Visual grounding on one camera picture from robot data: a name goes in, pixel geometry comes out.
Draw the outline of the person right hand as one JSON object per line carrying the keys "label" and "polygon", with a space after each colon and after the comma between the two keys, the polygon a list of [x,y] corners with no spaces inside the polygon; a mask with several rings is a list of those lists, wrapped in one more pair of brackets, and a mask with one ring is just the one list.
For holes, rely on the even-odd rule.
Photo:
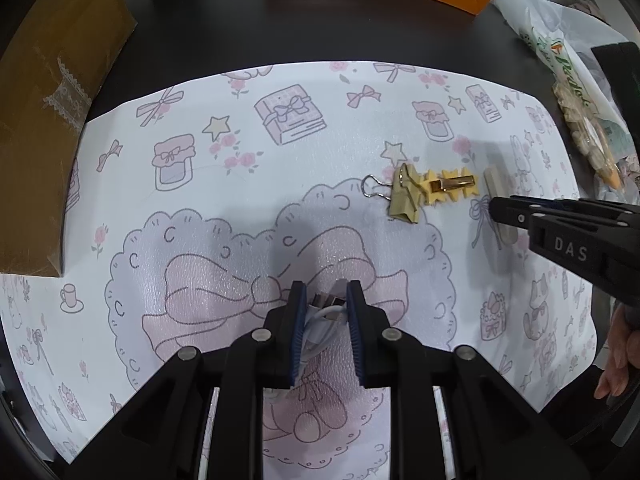
{"label": "person right hand", "polygon": [[608,331],[608,360],[600,376],[594,397],[620,396],[628,386],[629,367],[639,367],[639,332],[632,330],[625,318],[625,307],[619,306]]}

